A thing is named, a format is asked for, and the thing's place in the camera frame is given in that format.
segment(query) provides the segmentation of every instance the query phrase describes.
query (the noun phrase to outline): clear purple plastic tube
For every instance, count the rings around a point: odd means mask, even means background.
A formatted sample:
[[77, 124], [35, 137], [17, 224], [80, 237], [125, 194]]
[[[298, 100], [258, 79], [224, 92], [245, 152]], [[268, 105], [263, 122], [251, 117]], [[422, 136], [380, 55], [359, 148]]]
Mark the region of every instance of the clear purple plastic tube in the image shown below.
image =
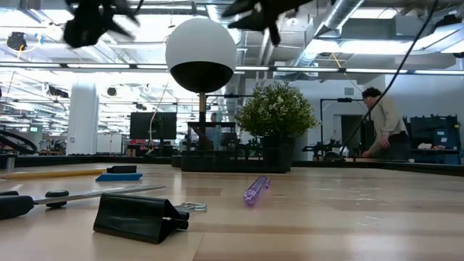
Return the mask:
[[244, 202], [248, 207], [254, 206], [260, 197], [262, 188], [268, 189], [270, 179], [265, 175], [260, 176], [244, 193]]

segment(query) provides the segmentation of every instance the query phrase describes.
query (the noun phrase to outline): black and white ball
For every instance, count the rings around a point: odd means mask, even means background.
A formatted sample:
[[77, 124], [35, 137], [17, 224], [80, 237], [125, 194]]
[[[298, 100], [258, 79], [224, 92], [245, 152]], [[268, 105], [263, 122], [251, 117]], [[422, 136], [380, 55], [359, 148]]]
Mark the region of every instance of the black and white ball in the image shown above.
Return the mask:
[[169, 36], [166, 63], [174, 80], [196, 93], [222, 88], [236, 67], [237, 47], [221, 24], [194, 18]]

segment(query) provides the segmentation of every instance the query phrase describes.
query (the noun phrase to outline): black clip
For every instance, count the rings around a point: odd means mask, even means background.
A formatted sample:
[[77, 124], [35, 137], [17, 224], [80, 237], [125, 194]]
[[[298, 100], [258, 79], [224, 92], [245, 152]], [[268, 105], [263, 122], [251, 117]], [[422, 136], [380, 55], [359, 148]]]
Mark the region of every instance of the black clip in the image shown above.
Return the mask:
[[167, 199], [104, 193], [94, 231], [153, 244], [189, 227], [189, 214], [178, 212]]

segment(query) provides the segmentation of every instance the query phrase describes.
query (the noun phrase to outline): monitor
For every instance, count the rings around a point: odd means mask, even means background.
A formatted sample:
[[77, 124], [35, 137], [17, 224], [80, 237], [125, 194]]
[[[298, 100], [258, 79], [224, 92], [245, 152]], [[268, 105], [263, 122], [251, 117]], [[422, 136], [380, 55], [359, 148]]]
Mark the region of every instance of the monitor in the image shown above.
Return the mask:
[[[150, 139], [150, 121], [154, 112], [132, 112], [130, 135], [132, 139]], [[157, 112], [152, 123], [152, 139], [175, 139], [177, 112]]]

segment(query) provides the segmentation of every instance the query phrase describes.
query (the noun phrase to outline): column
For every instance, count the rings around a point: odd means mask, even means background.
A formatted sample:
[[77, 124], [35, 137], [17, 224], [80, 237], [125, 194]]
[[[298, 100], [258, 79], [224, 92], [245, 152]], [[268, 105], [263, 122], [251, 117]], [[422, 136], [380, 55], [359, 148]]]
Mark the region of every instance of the column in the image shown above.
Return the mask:
[[72, 84], [66, 155], [95, 154], [99, 119], [99, 94], [90, 75]]

